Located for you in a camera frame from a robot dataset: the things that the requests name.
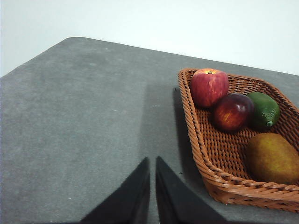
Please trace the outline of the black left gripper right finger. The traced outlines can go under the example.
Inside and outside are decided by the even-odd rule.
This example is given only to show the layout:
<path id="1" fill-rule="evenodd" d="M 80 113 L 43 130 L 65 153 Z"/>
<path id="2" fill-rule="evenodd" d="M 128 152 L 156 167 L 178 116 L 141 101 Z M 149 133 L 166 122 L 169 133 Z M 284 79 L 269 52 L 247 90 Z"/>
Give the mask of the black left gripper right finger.
<path id="1" fill-rule="evenodd" d="M 190 190 L 159 156 L 156 199 L 162 224 L 226 224 L 227 220 Z"/>

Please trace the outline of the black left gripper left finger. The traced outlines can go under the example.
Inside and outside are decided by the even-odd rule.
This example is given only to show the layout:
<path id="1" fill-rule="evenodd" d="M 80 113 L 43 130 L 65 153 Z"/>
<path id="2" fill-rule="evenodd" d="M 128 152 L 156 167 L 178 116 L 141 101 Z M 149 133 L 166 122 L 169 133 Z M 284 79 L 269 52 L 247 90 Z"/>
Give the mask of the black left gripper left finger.
<path id="1" fill-rule="evenodd" d="M 89 212 L 81 224 L 143 224 L 150 197 L 150 161 L 145 157 L 120 187 Z"/>

